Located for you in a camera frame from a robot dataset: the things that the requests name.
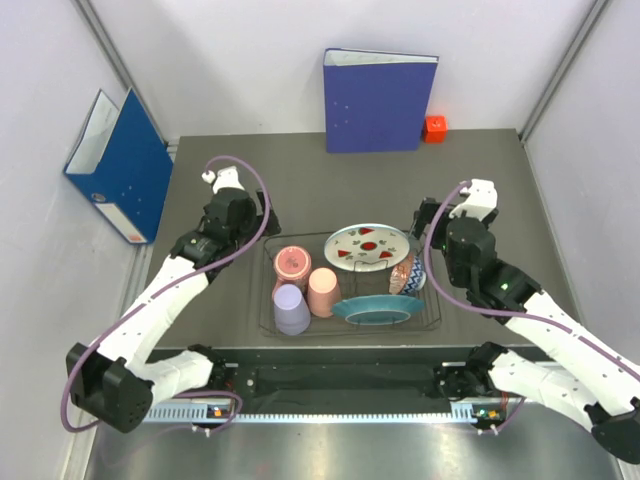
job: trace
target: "lavender cup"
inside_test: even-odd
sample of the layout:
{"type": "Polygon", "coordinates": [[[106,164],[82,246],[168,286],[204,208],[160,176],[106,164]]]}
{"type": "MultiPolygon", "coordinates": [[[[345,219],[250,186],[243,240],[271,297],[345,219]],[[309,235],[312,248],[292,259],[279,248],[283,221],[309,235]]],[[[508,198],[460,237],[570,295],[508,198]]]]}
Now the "lavender cup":
{"type": "Polygon", "coordinates": [[[282,285],[273,296],[276,327],[285,335],[299,335],[311,323],[311,313],[295,285],[282,285]]]}

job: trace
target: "teal plate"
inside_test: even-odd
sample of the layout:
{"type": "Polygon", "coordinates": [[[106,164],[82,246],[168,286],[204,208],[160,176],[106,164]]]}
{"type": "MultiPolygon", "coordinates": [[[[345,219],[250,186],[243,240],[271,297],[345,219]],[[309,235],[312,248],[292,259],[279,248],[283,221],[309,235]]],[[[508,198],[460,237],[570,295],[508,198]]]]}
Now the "teal plate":
{"type": "Polygon", "coordinates": [[[369,295],[336,303],[331,312],[355,325],[393,325],[424,307],[422,300],[405,295],[369,295]]]}

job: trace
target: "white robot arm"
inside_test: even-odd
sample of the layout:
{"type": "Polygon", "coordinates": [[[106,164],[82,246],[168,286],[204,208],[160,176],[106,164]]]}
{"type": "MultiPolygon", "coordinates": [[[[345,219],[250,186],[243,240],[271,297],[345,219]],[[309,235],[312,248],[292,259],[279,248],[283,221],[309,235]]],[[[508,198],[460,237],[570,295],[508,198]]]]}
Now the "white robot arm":
{"type": "MultiPolygon", "coordinates": [[[[466,199],[446,206],[446,216],[432,227],[431,247],[442,251],[451,284],[467,290],[473,306],[468,309],[495,318],[566,369],[547,369],[485,343],[471,353],[462,382],[469,392],[500,390],[541,403],[589,430],[616,457],[640,463],[640,367],[573,320],[522,270],[497,257],[488,230],[497,216],[493,182],[473,180],[460,193],[466,199]]],[[[423,201],[414,216],[416,238],[440,207],[432,199],[423,201]]],[[[455,379],[442,368],[436,375],[445,390],[448,383],[461,389],[460,375],[455,379]]]]}
{"type": "MultiPolygon", "coordinates": [[[[200,269],[227,257],[253,238],[263,215],[239,182],[235,167],[203,175],[213,196],[198,227],[178,239],[151,284],[136,299],[136,311],[104,339],[82,364],[71,388],[71,401],[117,430],[137,427],[155,404],[193,388],[220,388],[224,364],[214,352],[194,345],[181,354],[147,363],[151,351],[180,312],[211,284],[224,266],[200,269]],[[185,275],[191,275],[178,281],[185,275]]],[[[264,196],[257,192],[262,210],[264,196]]],[[[273,210],[264,235],[280,233],[273,210]]],[[[87,350],[76,344],[67,354],[70,373],[87,350]]]]}

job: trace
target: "dish rack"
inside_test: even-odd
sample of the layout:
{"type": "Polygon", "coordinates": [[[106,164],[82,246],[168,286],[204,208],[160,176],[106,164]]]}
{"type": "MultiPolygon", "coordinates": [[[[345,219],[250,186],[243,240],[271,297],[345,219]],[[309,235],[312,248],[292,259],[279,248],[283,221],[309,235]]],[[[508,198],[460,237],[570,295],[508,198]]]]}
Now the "dish rack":
{"type": "MultiPolygon", "coordinates": [[[[262,249],[262,269],[260,279],[260,306],[258,310],[259,327],[263,335],[269,337],[293,338],[281,333],[275,324],[272,292],[276,283],[273,259],[285,247],[297,245],[311,255],[312,268],[327,267],[338,277],[342,298],[348,299],[363,295],[381,295],[389,293],[391,268],[377,272],[356,273],[340,270],[331,265],[324,256],[324,244],[333,232],[308,233],[303,235],[281,235],[271,237],[264,242],[262,249]]],[[[320,318],[311,316],[309,328],[296,336],[322,335],[372,335],[392,333],[418,333],[435,330],[440,326],[442,316],[438,295],[429,282],[417,292],[416,297],[425,303],[425,308],[404,322],[391,325],[354,325],[342,317],[320,318]]]]}

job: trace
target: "red cube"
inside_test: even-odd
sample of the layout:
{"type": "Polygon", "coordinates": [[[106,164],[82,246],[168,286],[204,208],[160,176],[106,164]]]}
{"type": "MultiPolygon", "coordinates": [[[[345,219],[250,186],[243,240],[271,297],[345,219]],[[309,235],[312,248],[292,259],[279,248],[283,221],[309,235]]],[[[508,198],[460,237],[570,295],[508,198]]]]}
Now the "red cube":
{"type": "Polygon", "coordinates": [[[447,119],[442,115],[434,115],[424,120],[424,142],[442,143],[447,136],[447,119]]]}

